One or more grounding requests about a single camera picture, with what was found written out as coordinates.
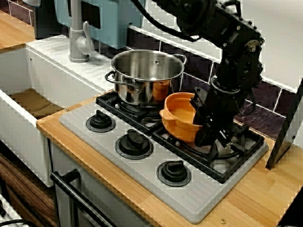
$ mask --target stove knob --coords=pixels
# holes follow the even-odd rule
[[[127,131],[127,134],[121,138],[119,148],[128,155],[139,156],[150,150],[151,142],[137,131],[130,129]]]
[[[107,129],[112,125],[112,120],[105,113],[97,110],[96,114],[91,118],[90,125],[95,129]]]
[[[187,171],[183,165],[183,161],[171,161],[167,162],[162,168],[162,176],[174,183],[180,183],[187,177]]]

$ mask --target black handle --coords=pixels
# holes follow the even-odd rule
[[[72,170],[65,176],[60,176],[57,171],[51,174],[52,181],[58,185],[79,207],[86,212],[95,222],[103,227],[116,227],[93,203],[91,203],[81,192],[69,183],[80,178],[77,169]]]

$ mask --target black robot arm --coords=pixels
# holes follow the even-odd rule
[[[191,104],[196,109],[194,124],[203,125],[196,137],[197,146],[209,145],[218,139],[223,145],[230,142],[233,118],[258,86],[263,68],[259,55],[264,39],[252,22],[242,18],[238,0],[221,3],[217,0],[153,0],[177,18],[181,32],[167,28],[154,20],[138,0],[131,0],[141,13],[162,31],[181,39],[196,41],[204,38],[223,50],[216,76],[211,78],[208,93],[195,88]],[[234,5],[234,13],[227,7]]]

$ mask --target stainless steel pot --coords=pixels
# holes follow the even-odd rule
[[[187,59],[182,54],[132,50],[122,52],[111,61],[113,71],[105,79],[115,83],[120,98],[131,105],[163,105],[177,78],[181,80]]]

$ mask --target oven door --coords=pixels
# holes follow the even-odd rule
[[[59,173],[59,176],[58,174],[53,174],[52,177],[61,176],[64,182],[69,182],[68,184],[78,190],[87,201],[98,208],[98,212],[102,212],[117,227],[152,226],[152,224],[110,191],[103,183],[89,173],[86,168],[82,167],[57,145],[50,142],[50,148],[53,172],[56,171]],[[74,177],[71,177],[71,171],[75,174]],[[74,227],[76,226],[76,222],[79,222],[79,227],[97,226],[94,224],[94,218],[88,212],[85,212],[82,207],[79,207],[77,203],[73,202],[61,188],[61,185],[59,186],[56,182],[54,185],[61,227]]]
[[[80,179],[77,169],[64,176],[60,176],[55,171],[51,174],[51,179],[69,197],[72,227],[116,227],[91,201],[70,184],[75,179]]]

